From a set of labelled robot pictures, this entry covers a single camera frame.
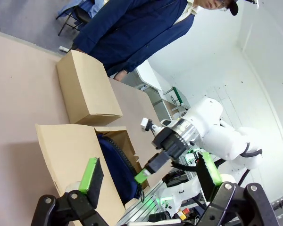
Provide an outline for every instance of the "open cardboard box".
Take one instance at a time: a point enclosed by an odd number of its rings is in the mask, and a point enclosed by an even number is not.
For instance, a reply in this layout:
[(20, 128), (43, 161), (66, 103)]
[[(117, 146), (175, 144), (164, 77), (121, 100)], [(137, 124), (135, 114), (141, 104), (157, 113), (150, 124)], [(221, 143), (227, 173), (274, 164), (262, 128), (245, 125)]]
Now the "open cardboard box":
[(57, 70), (71, 124), (103, 126), (123, 116), (100, 61), (71, 50)]
[(100, 158), (104, 178), (96, 211), (113, 226), (125, 208), (119, 198), (112, 177), (98, 143), (97, 134), (113, 139), (124, 151), (137, 172), (141, 166), (125, 127), (92, 127), (85, 125), (36, 125), (39, 144), (50, 175), (60, 196), (68, 185), (81, 181), (90, 158)]

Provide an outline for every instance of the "cap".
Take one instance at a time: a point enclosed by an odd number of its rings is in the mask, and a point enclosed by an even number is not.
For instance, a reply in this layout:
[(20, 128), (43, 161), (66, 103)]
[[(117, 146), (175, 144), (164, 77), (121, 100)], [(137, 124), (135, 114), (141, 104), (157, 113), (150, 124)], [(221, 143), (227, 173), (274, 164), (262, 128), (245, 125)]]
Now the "cap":
[(231, 1), (231, 3), (228, 5), (228, 9), (231, 11), (232, 15), (235, 16), (238, 14), (238, 5), (237, 0)]

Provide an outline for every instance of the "navy blue jacket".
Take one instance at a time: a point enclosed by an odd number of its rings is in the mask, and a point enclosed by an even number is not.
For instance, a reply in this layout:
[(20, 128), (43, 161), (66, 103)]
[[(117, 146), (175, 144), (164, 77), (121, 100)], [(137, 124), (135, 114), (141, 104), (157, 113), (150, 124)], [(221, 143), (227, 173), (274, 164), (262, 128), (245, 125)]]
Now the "navy blue jacket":
[(104, 64), (108, 76), (133, 71), (146, 59), (185, 35), (194, 15), (176, 23), (186, 0), (110, 0), (74, 40)]

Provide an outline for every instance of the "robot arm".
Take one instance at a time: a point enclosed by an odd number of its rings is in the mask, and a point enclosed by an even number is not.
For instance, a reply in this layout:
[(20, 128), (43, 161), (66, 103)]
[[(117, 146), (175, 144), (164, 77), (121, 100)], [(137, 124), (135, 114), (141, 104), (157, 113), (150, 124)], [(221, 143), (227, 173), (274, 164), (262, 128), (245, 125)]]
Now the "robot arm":
[(142, 128), (153, 132), (153, 145), (163, 151), (148, 161), (142, 173), (145, 176), (155, 173), (168, 159), (178, 159), (195, 144), (221, 159), (240, 165), (239, 169), (256, 168), (262, 162), (262, 150), (253, 139), (253, 130), (235, 130), (220, 121), (222, 111), (219, 102), (204, 98), (179, 121), (162, 121), (164, 128), (153, 125), (152, 121), (144, 118)]

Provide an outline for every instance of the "green light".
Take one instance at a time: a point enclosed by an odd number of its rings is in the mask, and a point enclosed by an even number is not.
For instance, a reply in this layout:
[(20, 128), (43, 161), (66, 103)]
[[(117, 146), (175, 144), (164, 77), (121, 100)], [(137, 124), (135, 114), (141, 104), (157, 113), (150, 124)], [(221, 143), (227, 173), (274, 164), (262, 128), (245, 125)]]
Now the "green light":
[(161, 201), (167, 201), (167, 200), (172, 200), (172, 199), (173, 197), (171, 196), (171, 197), (161, 198)]
[(193, 153), (193, 148), (191, 148), (189, 151), (187, 151), (187, 154)]

